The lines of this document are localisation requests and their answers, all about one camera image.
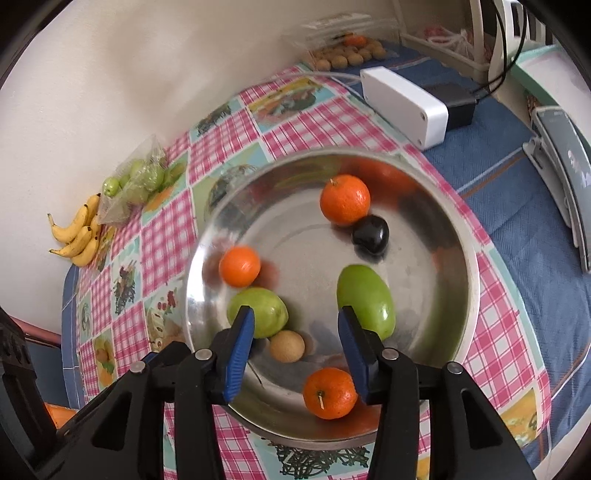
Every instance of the black power adapter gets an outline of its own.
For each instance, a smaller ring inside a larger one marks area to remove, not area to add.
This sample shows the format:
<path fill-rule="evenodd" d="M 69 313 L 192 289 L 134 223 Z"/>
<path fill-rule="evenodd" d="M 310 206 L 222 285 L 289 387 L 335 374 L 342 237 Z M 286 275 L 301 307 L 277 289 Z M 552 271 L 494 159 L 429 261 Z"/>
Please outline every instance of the black power adapter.
<path fill-rule="evenodd" d="M 422 87 L 447 107 L 446 131 L 466 127 L 472 123 L 476 97 L 457 83 L 438 83 Z"/>

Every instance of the clear plastic bag of longans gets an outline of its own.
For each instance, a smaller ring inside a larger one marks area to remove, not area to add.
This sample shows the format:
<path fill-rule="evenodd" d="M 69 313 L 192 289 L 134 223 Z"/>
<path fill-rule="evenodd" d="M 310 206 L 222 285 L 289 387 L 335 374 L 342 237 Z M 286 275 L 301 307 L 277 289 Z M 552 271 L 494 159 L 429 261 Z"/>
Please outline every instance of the clear plastic bag of longans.
<path fill-rule="evenodd" d="M 165 184 L 166 153 L 155 135 L 144 140 L 103 182 L 101 225 L 122 226 Z"/>

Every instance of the black plum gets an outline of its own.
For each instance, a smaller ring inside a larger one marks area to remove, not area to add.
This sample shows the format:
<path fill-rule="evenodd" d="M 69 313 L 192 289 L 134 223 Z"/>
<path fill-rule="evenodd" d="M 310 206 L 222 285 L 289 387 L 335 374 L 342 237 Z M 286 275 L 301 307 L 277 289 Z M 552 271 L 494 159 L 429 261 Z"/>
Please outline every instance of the black plum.
<path fill-rule="evenodd" d="M 390 230 L 386 220 L 377 215 L 368 215 L 353 225 L 351 240 L 372 255 L 381 255 L 386 250 Z"/>

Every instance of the bunch of bananas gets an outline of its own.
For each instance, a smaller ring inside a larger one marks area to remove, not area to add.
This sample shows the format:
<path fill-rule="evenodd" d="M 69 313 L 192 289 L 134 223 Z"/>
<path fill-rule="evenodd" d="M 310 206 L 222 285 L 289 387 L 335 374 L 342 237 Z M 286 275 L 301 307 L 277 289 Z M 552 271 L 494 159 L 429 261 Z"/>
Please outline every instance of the bunch of bananas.
<path fill-rule="evenodd" d="M 60 257 L 71 258 L 78 267 L 85 267 L 96 255 L 99 249 L 100 225 L 96 212 L 99 210 L 100 193 L 90 197 L 76 212 L 72 223 L 67 227 L 55 224 L 50 213 L 47 214 L 54 238 L 65 244 L 59 250 L 51 249 L 50 253 Z"/>

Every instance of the stainless steel basin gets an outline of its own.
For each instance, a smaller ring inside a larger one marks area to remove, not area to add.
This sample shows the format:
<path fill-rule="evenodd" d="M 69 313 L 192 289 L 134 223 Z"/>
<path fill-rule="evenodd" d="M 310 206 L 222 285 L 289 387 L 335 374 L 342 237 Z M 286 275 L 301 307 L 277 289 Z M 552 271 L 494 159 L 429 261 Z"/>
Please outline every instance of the stainless steel basin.
<path fill-rule="evenodd" d="M 372 213 L 389 224 L 380 260 L 359 256 L 350 233 L 331 226 L 320 211 L 320 192 L 339 173 L 368 185 Z M 349 264 L 370 265 L 390 287 L 397 326 L 386 346 L 435 367 L 465 359 L 480 299 L 473 238 L 445 196 L 398 157 L 348 148 L 306 151 L 270 164 L 229 193 L 200 232 L 190 266 L 186 335 L 193 349 L 208 346 L 229 326 L 226 306 L 237 291 L 221 282 L 217 265 L 237 243 L 259 252 L 256 283 L 284 300 L 287 328 L 306 341 L 305 356 L 293 364 L 273 360 L 268 340 L 254 343 L 242 391 L 228 410 L 261 436 L 323 450 L 375 440 L 379 407 L 358 402 L 348 416 L 326 421 L 306 410 L 300 394 L 313 371 L 347 368 L 337 334 L 336 282 Z"/>

